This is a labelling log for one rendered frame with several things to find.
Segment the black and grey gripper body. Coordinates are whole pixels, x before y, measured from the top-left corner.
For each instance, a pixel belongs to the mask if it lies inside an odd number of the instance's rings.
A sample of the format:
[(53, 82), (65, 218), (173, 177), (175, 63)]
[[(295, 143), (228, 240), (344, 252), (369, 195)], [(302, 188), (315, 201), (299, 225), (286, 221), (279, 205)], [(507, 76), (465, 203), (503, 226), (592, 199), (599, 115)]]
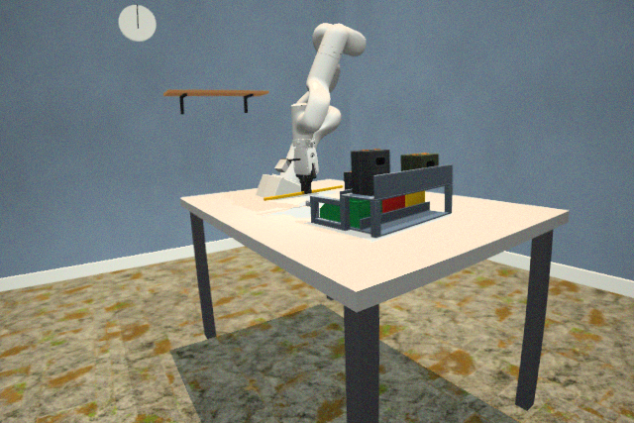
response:
[[(297, 149), (297, 150), (296, 150)], [(316, 174), (319, 173), (318, 158), (316, 149), (313, 148), (294, 148), (294, 158), (301, 159), (295, 160), (294, 172), (299, 175), (310, 175), (312, 170), (312, 164), (314, 164)], [(309, 160), (309, 163), (306, 161)]]

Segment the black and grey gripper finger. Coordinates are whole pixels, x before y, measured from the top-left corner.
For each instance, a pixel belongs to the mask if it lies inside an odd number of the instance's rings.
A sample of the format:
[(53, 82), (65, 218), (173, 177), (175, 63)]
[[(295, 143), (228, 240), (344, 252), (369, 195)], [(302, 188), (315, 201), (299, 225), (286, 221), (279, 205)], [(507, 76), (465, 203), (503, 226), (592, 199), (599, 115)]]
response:
[(301, 183), (301, 192), (302, 192), (304, 191), (305, 175), (296, 174), (296, 177), (299, 178), (299, 181)]
[(312, 180), (316, 178), (316, 172), (314, 168), (314, 164), (312, 164), (312, 170), (310, 175), (305, 175), (305, 183), (304, 183), (304, 194), (312, 193)]

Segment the dark grey metal shelf rack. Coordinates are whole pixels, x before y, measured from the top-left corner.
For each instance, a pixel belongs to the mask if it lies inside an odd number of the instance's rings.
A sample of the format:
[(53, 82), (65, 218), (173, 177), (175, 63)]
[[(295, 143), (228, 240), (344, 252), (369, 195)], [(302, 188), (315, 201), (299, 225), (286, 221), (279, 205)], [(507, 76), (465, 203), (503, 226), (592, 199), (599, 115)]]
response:
[[(447, 185), (447, 186), (446, 186)], [(430, 210), (430, 201), (381, 213), (380, 200), (445, 186), (444, 212)], [(360, 228), (350, 227), (350, 198), (370, 201), (370, 217), (360, 219)], [(341, 222), (319, 217), (319, 202), (340, 206)], [(341, 190), (340, 199), (312, 195), (305, 201), (311, 223), (343, 231), (354, 230), (379, 238), (453, 213), (453, 165), (439, 165), (373, 176), (373, 196)]]

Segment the red bin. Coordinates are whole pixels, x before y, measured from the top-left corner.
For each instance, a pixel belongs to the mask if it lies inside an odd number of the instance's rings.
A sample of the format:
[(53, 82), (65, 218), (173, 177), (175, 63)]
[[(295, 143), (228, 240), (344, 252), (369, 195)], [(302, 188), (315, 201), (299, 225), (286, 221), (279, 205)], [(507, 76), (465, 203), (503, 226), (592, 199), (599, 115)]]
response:
[(382, 213), (405, 207), (405, 195), (382, 200)]

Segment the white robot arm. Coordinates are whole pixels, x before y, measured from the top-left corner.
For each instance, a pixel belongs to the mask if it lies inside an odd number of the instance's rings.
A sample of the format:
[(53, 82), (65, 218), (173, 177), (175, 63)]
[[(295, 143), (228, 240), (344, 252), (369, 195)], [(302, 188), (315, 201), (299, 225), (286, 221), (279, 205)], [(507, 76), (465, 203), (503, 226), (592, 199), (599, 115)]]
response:
[(301, 159), (294, 158), (294, 148), (317, 149), (319, 142), (338, 128), (341, 113), (330, 106), (330, 93), (340, 75), (338, 63), (342, 50), (344, 54), (359, 56), (364, 52), (366, 44), (361, 33), (341, 24), (321, 24), (315, 29), (313, 46), (317, 54), (306, 82), (308, 92), (291, 106), (293, 142), (286, 159), (280, 159), (275, 167), (280, 175), (273, 176), (299, 182), (297, 184), (301, 185), (299, 178), (295, 176), (293, 165), (295, 160)]

